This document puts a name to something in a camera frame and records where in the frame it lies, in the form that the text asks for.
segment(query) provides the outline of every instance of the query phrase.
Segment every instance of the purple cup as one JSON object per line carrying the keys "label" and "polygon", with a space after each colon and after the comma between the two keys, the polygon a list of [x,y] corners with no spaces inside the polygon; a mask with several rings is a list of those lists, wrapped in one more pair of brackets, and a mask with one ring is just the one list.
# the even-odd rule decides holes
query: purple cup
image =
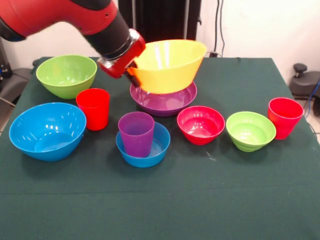
{"label": "purple cup", "polygon": [[120,118],[118,128],[126,154],[145,158],[150,154],[155,121],[145,112],[129,112]]}

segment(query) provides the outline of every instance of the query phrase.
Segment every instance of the floor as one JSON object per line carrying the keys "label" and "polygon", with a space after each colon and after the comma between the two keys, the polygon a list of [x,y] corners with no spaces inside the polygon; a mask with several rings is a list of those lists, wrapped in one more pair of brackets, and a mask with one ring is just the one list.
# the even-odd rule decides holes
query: floor
{"label": "floor", "polygon": [[[298,100],[298,102],[301,105],[305,105],[305,100]],[[312,111],[313,102],[311,102],[311,111],[309,116],[306,118],[306,121],[312,126],[315,132],[315,136],[317,137],[317,140],[320,144],[320,118],[316,117]],[[5,126],[7,125],[7,122],[9,121],[9,118],[14,110],[14,107],[4,103],[0,102],[0,136],[5,129]]]}

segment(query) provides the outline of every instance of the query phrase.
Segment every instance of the green bowl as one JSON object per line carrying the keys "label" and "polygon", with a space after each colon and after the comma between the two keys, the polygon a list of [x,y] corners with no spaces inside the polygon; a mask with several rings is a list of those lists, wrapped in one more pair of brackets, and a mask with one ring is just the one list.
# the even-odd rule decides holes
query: green bowl
{"label": "green bowl", "polygon": [[42,85],[62,99],[75,99],[78,93],[91,87],[97,64],[80,55],[62,55],[40,64],[36,77]]}
{"label": "green bowl", "polygon": [[276,136],[274,124],[267,117],[251,111],[232,114],[226,121],[226,130],[235,146],[244,152],[256,151]]}

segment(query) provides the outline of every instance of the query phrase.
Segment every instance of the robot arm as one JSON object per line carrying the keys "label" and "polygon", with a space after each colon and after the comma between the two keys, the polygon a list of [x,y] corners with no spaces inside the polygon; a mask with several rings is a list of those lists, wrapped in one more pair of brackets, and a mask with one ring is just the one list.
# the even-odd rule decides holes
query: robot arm
{"label": "robot arm", "polygon": [[1,0],[0,36],[12,42],[57,23],[76,27],[101,55],[100,67],[110,76],[126,74],[133,59],[145,49],[145,41],[129,29],[112,0]]}

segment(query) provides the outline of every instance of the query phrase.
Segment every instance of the table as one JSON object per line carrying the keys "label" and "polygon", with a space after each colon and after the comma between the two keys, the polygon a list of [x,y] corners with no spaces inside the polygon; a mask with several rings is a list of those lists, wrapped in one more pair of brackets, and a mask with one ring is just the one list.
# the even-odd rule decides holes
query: table
{"label": "table", "polygon": [[[271,98],[291,96],[270,58],[206,58],[195,83],[192,105],[225,119],[238,111],[266,116]],[[52,95],[33,75],[0,137],[1,240],[320,239],[320,148],[305,119],[288,139],[246,153],[226,130],[195,146],[176,117],[156,117],[171,134],[167,155],[134,168],[115,145],[118,119],[139,110],[129,85],[99,70],[92,87],[111,95],[108,127],[86,130],[70,157],[48,163],[14,148],[9,126],[35,105],[75,101]]]}

